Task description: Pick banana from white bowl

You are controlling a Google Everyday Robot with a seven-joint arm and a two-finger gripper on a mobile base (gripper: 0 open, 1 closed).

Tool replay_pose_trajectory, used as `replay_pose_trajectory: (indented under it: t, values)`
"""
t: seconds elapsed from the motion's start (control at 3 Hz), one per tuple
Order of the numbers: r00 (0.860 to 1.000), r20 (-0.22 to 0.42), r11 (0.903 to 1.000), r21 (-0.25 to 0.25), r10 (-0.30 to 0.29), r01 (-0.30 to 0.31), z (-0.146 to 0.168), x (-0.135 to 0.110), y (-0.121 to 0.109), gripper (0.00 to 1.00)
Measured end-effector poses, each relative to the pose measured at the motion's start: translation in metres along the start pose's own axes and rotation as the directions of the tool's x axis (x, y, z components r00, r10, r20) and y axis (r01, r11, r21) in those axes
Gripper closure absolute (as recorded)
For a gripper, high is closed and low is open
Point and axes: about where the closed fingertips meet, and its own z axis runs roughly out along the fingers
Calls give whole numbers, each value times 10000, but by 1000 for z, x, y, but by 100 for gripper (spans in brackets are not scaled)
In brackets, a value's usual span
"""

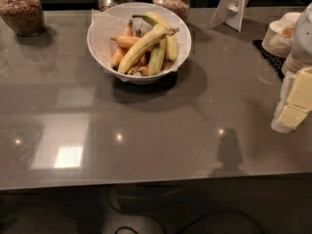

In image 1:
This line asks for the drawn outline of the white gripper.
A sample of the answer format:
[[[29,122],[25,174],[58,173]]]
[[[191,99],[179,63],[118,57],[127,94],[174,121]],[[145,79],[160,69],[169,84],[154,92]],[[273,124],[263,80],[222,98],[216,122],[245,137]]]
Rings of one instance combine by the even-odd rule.
[[[312,110],[312,67],[293,73],[288,71],[280,92],[280,101],[274,112],[271,128],[279,133],[289,133]]]

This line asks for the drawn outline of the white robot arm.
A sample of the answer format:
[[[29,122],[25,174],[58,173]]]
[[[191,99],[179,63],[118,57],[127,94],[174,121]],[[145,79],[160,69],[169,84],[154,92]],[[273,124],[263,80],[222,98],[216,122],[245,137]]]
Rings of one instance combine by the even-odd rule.
[[[312,111],[312,3],[294,25],[291,51],[282,72],[285,77],[271,128],[286,134],[295,130]]]

